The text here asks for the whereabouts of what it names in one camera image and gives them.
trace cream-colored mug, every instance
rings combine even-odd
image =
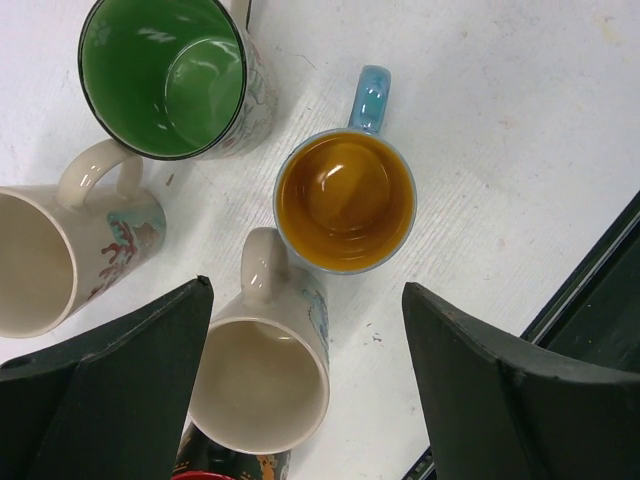
[[[327,412],[326,293],[289,266],[273,228],[249,234],[241,275],[242,293],[209,327],[189,413],[220,445],[269,455],[302,443]]]
[[[94,188],[120,164],[115,189]],[[0,336],[53,329],[160,249],[166,219],[141,178],[142,158],[105,140],[58,185],[0,187]]]

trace scratched white surface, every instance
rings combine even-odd
[[[0,184],[55,182],[106,138],[76,70],[91,3],[0,2]],[[51,334],[0,339],[0,362],[196,274],[211,277],[219,311],[238,292],[244,237],[273,224],[278,167],[305,137],[343,126],[361,66],[381,64],[393,74],[384,136],[413,168],[417,222],[385,266],[328,280],[332,402],[290,478],[399,479],[428,444],[404,283],[509,332],[529,324],[640,188],[639,10],[633,0],[254,0],[252,31],[280,82],[274,134],[244,158],[147,163],[169,221],[162,254]]]

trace blue handle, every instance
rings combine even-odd
[[[358,80],[356,98],[353,101],[349,118],[349,128],[364,130],[366,133],[372,134],[380,133],[390,88],[391,73],[389,70],[376,65],[365,66]]]

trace cup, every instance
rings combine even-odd
[[[114,188],[94,188],[122,165]],[[0,335],[41,335],[151,258],[166,220],[142,159],[106,140],[58,185],[0,187]]]
[[[189,413],[214,442],[242,453],[291,450],[329,405],[326,293],[287,262],[273,228],[242,252],[242,292],[209,327]]]
[[[172,480],[189,478],[185,476],[189,473],[222,475],[231,480],[286,480],[290,460],[290,451],[275,455],[234,452],[207,438],[191,424],[182,436]]]
[[[98,122],[146,157],[247,153],[275,119],[267,67],[218,0],[98,0],[78,68]]]
[[[417,194],[402,155],[378,136],[391,74],[362,70],[347,128],[298,145],[280,169],[273,195],[276,224],[287,246],[327,273],[375,268],[404,244]]]

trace black mug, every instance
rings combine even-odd
[[[286,480],[291,452],[249,455],[234,452],[208,438],[191,424],[182,436],[173,478],[187,472],[207,472],[233,480]]]

